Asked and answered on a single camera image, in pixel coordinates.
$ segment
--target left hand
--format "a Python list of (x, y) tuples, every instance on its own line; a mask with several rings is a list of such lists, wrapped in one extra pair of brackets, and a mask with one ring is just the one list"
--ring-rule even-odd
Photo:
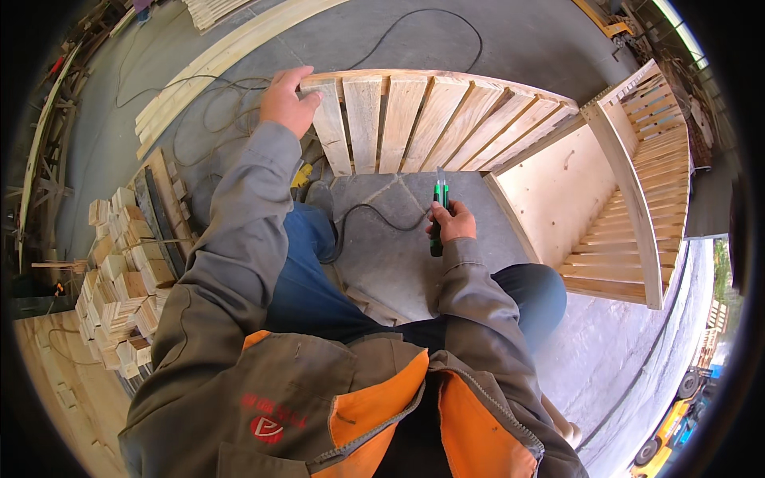
[(278, 71), (271, 86), (260, 100), (260, 121), (278, 123), (302, 138), (314, 121), (316, 108), (321, 104), (322, 95), (313, 92), (299, 99), (295, 90), (300, 81), (314, 71), (313, 67), (299, 67)]

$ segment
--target leg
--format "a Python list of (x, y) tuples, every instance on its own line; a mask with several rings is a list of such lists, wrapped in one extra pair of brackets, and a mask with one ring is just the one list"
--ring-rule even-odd
[(535, 352), (563, 319), (566, 288), (555, 269), (542, 264), (515, 264), (491, 276), (518, 304), (518, 326)]
[(351, 304), (321, 270), (318, 258), (334, 251), (334, 234), (324, 211), (295, 203), (284, 226), (289, 238), (287, 262), (276, 282), (265, 329), (343, 343), (390, 330)]

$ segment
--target right hand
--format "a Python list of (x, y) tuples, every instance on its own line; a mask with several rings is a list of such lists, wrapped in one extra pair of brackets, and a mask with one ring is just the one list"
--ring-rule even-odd
[[(454, 211), (453, 216), (438, 201), (433, 201), (431, 213), (428, 215), (430, 222), (435, 218), (441, 225), (441, 243), (446, 244), (460, 237), (476, 239), (476, 218), (467, 210), (467, 206), (452, 199), (449, 200), (449, 209)], [(425, 233), (430, 234), (432, 228), (432, 224), (425, 227)]]
[(302, 138), (314, 121), (322, 94), (313, 92), (300, 99), (295, 93), (300, 81), (314, 71), (313, 67), (299, 67), (278, 71), (271, 86), (260, 100), (260, 121), (273, 121)]

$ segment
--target blue jeans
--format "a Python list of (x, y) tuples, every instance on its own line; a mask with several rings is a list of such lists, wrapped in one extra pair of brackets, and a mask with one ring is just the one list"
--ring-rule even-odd
[[(287, 262), (276, 282), (265, 329), (342, 343), (371, 333), (398, 332), (407, 342), (431, 351), (444, 348), (443, 317), (387, 327), (367, 317), (329, 281), (319, 259), (332, 255), (335, 238), (324, 211), (295, 203), (284, 226), (289, 238)], [(563, 280), (555, 270), (540, 264), (511, 265), (492, 279), (518, 304), (519, 327), (533, 352), (563, 318)]]

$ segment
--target lumber pile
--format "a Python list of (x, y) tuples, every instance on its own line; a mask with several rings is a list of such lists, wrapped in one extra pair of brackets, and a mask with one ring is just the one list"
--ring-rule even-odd
[(151, 361), (151, 338), (175, 283), (135, 194), (120, 187), (90, 205), (96, 239), (75, 311), (80, 336), (95, 360), (126, 379)]

